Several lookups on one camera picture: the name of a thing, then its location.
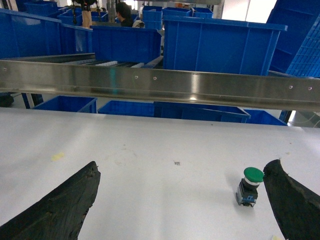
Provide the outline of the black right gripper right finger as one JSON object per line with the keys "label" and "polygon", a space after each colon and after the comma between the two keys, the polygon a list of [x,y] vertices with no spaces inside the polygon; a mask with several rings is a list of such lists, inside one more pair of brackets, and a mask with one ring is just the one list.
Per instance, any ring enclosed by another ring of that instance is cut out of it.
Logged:
{"label": "black right gripper right finger", "polygon": [[275,159],[263,169],[273,215],[286,240],[320,238],[320,196],[289,176]]}

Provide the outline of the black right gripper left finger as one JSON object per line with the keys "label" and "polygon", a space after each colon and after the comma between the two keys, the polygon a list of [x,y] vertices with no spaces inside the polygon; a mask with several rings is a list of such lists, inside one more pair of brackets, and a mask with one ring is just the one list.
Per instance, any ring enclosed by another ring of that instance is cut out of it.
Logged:
{"label": "black right gripper left finger", "polygon": [[89,162],[41,200],[1,225],[2,240],[76,240],[101,180]]}

